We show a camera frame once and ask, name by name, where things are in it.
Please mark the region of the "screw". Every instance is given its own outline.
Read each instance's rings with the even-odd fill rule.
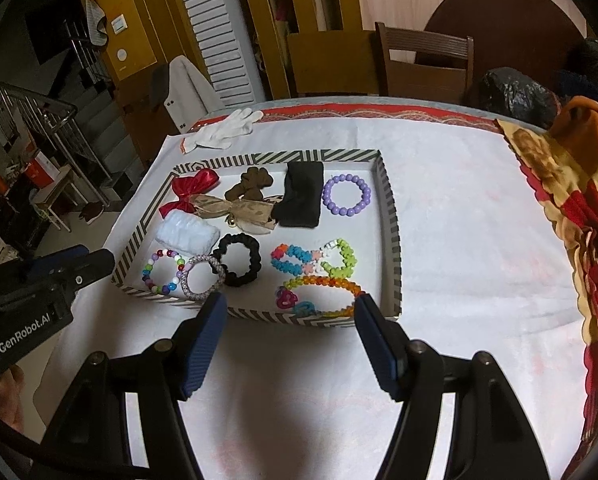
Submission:
[[[477,359],[485,365],[489,365],[493,361],[492,355],[484,351],[477,352]]]
[[[167,352],[172,348],[172,340],[170,339],[159,339],[159,341],[156,341],[153,348],[157,351],[157,352]]]
[[[103,363],[103,360],[105,359],[106,354],[104,352],[93,352],[92,354],[90,354],[88,356],[88,362],[91,365],[100,365]]]
[[[410,341],[410,349],[416,354],[423,354],[428,346],[419,339],[413,339]]]

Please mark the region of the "black cable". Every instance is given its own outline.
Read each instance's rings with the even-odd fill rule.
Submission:
[[[219,240],[219,247],[213,251],[213,256],[221,262],[221,257],[226,254],[228,245],[243,244],[250,250],[250,269],[242,276],[237,276],[236,272],[228,270],[224,264],[221,264],[225,270],[225,284],[228,286],[242,286],[253,282],[257,273],[261,270],[261,255],[259,254],[259,242],[250,235],[239,233],[238,235],[226,235]]]
[[[106,480],[110,480],[111,477],[134,478],[137,480],[154,479],[153,472],[146,467],[94,462],[44,449],[44,447],[15,431],[1,420],[0,442],[36,463],[67,473]]]

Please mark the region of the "beige bow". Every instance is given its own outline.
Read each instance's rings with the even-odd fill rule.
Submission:
[[[273,206],[280,202],[281,195],[266,197],[263,202],[242,198],[229,202],[216,196],[193,195],[190,203],[195,206],[195,214],[200,218],[218,218],[227,215],[230,226],[237,226],[249,234],[268,234],[277,222],[270,215]]]

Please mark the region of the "round wooden table top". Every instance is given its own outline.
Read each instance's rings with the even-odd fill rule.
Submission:
[[[510,66],[552,90],[554,72],[583,40],[551,0],[444,0],[425,30],[474,39],[474,82]]]

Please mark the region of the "light switch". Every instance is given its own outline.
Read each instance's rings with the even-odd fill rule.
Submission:
[[[124,18],[123,14],[119,14],[118,17],[110,22],[110,25],[112,26],[112,31],[115,33],[115,35],[128,28],[128,24],[126,23],[126,19]]]

